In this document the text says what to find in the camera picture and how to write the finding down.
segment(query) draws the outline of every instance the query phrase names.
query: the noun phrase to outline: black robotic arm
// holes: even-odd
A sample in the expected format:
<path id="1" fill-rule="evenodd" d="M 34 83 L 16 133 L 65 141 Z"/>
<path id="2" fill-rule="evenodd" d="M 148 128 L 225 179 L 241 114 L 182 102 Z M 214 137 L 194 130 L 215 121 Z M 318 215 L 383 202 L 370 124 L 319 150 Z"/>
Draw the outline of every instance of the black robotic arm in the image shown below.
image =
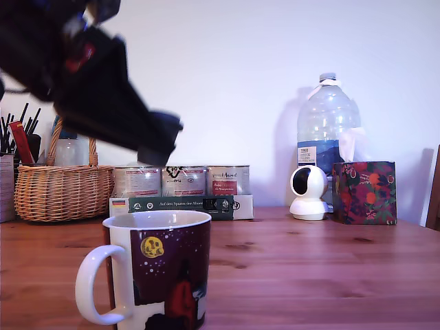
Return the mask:
<path id="1" fill-rule="evenodd" d="M 53 102 L 66 129 L 163 166 L 182 130 L 179 118 L 149 111 L 129 82 L 124 42 L 83 17 L 88 9 L 101 23 L 119 7 L 120 0 L 0 0 L 0 68 Z"/>

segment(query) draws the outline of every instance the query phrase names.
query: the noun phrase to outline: floral tissue box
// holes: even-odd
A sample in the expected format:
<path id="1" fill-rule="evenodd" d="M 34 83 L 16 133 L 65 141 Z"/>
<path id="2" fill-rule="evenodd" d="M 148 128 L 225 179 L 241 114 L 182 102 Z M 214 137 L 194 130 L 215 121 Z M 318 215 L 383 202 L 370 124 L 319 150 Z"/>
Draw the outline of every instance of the floral tissue box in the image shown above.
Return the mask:
<path id="1" fill-rule="evenodd" d="M 335 220 L 358 225 L 397 223 L 394 162 L 353 162 L 333 165 Z"/>

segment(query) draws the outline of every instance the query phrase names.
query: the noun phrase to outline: chair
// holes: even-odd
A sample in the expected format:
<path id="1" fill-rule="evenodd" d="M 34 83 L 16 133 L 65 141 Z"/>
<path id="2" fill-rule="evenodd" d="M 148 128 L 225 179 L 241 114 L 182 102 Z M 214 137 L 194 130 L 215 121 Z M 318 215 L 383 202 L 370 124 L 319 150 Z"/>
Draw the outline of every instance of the chair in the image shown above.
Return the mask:
<path id="1" fill-rule="evenodd" d="M 431 198 L 428 207 L 426 227 L 440 231 L 440 146 L 432 180 Z"/>

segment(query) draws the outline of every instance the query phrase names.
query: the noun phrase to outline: red component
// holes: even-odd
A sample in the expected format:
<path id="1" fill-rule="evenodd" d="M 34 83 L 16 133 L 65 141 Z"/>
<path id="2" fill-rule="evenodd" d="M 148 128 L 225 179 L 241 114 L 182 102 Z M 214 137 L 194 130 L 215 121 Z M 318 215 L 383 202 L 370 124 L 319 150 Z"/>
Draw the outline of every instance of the red component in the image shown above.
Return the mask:
<path id="1" fill-rule="evenodd" d="M 213 195 L 236 195 L 237 182 L 236 181 L 213 181 L 212 182 Z"/>
<path id="2" fill-rule="evenodd" d="M 14 136 L 15 144 L 19 150 L 23 165 L 31 165 L 35 163 L 32 154 L 30 153 L 28 138 L 23 129 L 23 124 L 17 120 L 16 122 L 9 123 L 9 127 L 11 128 L 12 136 Z"/>
<path id="3" fill-rule="evenodd" d="M 71 72 L 77 72 L 93 55 L 95 54 L 95 47 L 91 43 L 86 43 L 82 50 L 82 58 L 80 60 L 73 60 L 68 58 L 65 66 Z"/>

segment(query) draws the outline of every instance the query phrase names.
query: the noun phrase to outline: wicker basket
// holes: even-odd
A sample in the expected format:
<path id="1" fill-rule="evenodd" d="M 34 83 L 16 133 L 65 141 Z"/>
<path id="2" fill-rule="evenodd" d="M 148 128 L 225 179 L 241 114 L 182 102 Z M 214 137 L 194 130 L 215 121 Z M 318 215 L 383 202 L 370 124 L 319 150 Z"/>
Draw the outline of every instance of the wicker basket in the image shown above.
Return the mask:
<path id="1" fill-rule="evenodd" d="M 113 190 L 113 167 L 98 166 L 96 141 L 89 141 L 89 165 L 54 166 L 60 119 L 54 129 L 47 166 L 20 166 L 15 209 L 27 221 L 69 221 L 104 215 Z"/>

